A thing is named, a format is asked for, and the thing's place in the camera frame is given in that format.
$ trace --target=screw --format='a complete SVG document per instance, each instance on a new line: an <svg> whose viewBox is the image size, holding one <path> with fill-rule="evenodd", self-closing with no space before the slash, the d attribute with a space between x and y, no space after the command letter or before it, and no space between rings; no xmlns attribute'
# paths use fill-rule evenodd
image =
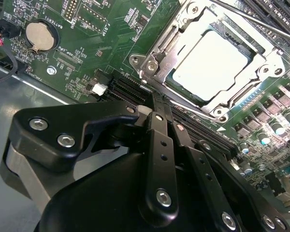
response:
<svg viewBox="0 0 290 232"><path fill-rule="evenodd" d="M153 64L150 64L150 65L148 66L148 69L149 69L150 71L154 71L154 70L155 70L155 66L154 66Z"/></svg>
<svg viewBox="0 0 290 232"><path fill-rule="evenodd" d="M279 219L279 218L275 218L275 221L277 222L277 224L283 228L284 230L287 228L286 225Z"/></svg>
<svg viewBox="0 0 290 232"><path fill-rule="evenodd" d="M156 115L156 118L160 121L163 121L163 118L160 115Z"/></svg>
<svg viewBox="0 0 290 232"><path fill-rule="evenodd" d="M265 222L265 224L271 228L272 230L275 229L275 224L273 223L273 221L266 215L263 216L263 221Z"/></svg>
<svg viewBox="0 0 290 232"><path fill-rule="evenodd" d="M67 134L60 135L57 142L63 147L73 147L75 145L75 140L73 137Z"/></svg>
<svg viewBox="0 0 290 232"><path fill-rule="evenodd" d="M183 131L183 130L184 130L184 127L183 127L182 125L180 125L180 124L177 124L176 126L177 126L177 128L178 128L180 131Z"/></svg>
<svg viewBox="0 0 290 232"><path fill-rule="evenodd" d="M203 146L204 146L207 150L211 150L210 145L204 143Z"/></svg>
<svg viewBox="0 0 290 232"><path fill-rule="evenodd" d="M156 194L158 202L164 207L170 207L172 200L169 194L164 190L158 190Z"/></svg>
<svg viewBox="0 0 290 232"><path fill-rule="evenodd" d="M236 224L234 219L226 212L223 212L221 215L223 223L232 231L235 231Z"/></svg>
<svg viewBox="0 0 290 232"><path fill-rule="evenodd" d="M135 113L135 110L130 108L130 107L127 107L127 110L130 112L130 113Z"/></svg>
<svg viewBox="0 0 290 232"><path fill-rule="evenodd" d="M48 127L47 122L40 118L34 118L30 120L29 125L32 129L37 131L43 131Z"/></svg>
<svg viewBox="0 0 290 232"><path fill-rule="evenodd" d="M46 69L46 72L53 76L57 73L57 69L54 67L54 66L48 66L47 69Z"/></svg>
<svg viewBox="0 0 290 232"><path fill-rule="evenodd" d="M138 64L139 63L139 59L137 57L133 57L132 58L132 63L133 64Z"/></svg>

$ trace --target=screw hole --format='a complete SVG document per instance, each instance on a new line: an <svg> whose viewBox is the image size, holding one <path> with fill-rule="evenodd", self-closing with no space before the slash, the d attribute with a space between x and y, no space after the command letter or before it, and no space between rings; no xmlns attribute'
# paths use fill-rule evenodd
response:
<svg viewBox="0 0 290 232"><path fill-rule="evenodd" d="M281 74L282 74L282 69L275 70L275 75L281 75Z"/></svg>
<svg viewBox="0 0 290 232"><path fill-rule="evenodd" d="M211 177L209 174L206 173L205 176L206 176L206 178L207 178L208 180L213 180L212 177Z"/></svg>
<svg viewBox="0 0 290 232"><path fill-rule="evenodd" d="M162 159L163 161L167 161L167 160L168 160L168 158L167 158L165 155L161 155L161 159Z"/></svg>

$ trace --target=mounting hole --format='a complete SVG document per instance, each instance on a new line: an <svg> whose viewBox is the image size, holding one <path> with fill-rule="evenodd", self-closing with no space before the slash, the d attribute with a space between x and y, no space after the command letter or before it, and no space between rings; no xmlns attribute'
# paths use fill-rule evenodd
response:
<svg viewBox="0 0 290 232"><path fill-rule="evenodd" d="M206 178L207 178L208 180L213 180L212 177L211 177L209 174L206 173L205 176L206 176Z"/></svg>
<svg viewBox="0 0 290 232"><path fill-rule="evenodd" d="M219 121L220 121L220 122L225 122L225 121L227 121L227 118L226 118L226 117L221 117L221 118L219 119Z"/></svg>
<svg viewBox="0 0 290 232"><path fill-rule="evenodd" d="M279 68L279 69L275 70L274 74L278 76L278 75L281 75L282 72L283 72L283 70L281 68Z"/></svg>
<svg viewBox="0 0 290 232"><path fill-rule="evenodd" d="M167 160L168 160L168 158L167 158L165 155L161 155L161 159L162 159L163 161L167 161Z"/></svg>

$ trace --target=black plastic bracket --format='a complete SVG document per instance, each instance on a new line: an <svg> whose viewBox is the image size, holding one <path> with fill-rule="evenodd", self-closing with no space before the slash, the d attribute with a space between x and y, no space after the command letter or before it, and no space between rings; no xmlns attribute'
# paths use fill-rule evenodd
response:
<svg viewBox="0 0 290 232"><path fill-rule="evenodd" d="M84 149L86 134L99 136L110 125L133 124L138 117L136 109L127 107L123 101L24 109L14 115L9 139L20 154L54 172L65 172L73 168ZM47 128L33 129L29 122L34 118L46 121ZM72 147L58 143L63 134L73 138Z"/></svg>
<svg viewBox="0 0 290 232"><path fill-rule="evenodd" d="M178 123L173 123L175 146L181 156L187 156L195 174L198 186L202 192L202 200L206 203L204 214L207 215L207 228L210 231L241 231L236 216L233 213L226 196L205 156L205 154L192 147L188 132ZM229 217L229 224L223 220Z"/></svg>
<svg viewBox="0 0 290 232"><path fill-rule="evenodd" d="M167 135L163 109L159 113L150 113L147 120L149 147L145 155L148 162L139 209L149 224L165 227L178 214L173 140Z"/></svg>
<svg viewBox="0 0 290 232"><path fill-rule="evenodd" d="M204 140L196 145L206 154L211 167L220 177L221 188L228 194L231 204L240 203L236 211L248 231L290 232L283 216L258 194L213 146L208 149L208 143Z"/></svg>

